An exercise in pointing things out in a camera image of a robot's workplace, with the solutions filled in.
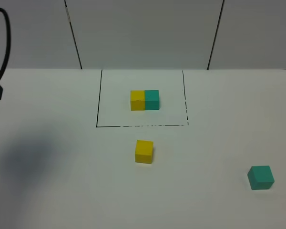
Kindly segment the template yellow cube block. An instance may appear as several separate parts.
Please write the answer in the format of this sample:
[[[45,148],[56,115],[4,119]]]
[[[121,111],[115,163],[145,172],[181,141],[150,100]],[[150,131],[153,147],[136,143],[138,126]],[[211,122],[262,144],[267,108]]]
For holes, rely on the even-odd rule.
[[[132,111],[145,110],[145,91],[144,90],[131,91],[130,104]]]

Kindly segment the template teal cube block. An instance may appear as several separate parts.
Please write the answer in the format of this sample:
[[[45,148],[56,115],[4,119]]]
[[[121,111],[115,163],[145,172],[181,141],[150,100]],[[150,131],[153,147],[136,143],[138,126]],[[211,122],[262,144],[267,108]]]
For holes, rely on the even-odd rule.
[[[158,90],[145,90],[145,110],[159,110],[160,96]]]

